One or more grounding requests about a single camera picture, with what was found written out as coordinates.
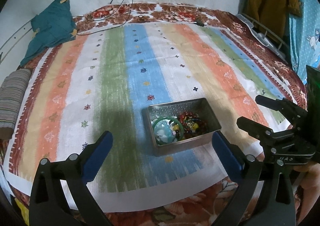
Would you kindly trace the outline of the person's right hand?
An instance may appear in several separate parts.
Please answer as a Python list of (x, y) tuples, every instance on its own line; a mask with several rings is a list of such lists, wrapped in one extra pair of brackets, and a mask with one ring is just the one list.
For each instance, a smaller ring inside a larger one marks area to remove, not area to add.
[(308, 215), (319, 198), (320, 167), (319, 163), (309, 162), (303, 166), (294, 166), (293, 169), (305, 173), (303, 179), (300, 181), (300, 186), (303, 189), (303, 199), (300, 214), (297, 219), (297, 223), (299, 224)]

